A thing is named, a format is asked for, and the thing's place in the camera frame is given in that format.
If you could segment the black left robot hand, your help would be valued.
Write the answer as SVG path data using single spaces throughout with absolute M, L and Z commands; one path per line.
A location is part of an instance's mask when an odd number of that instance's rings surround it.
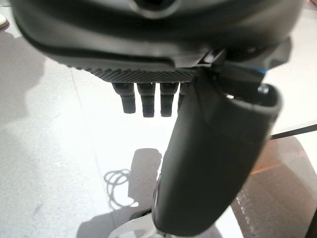
M 53 60 L 110 82 L 125 113 L 178 117 L 148 215 L 110 236 L 194 237 L 245 183 L 282 106 L 263 83 L 289 60 L 301 0 L 13 0 L 25 39 Z

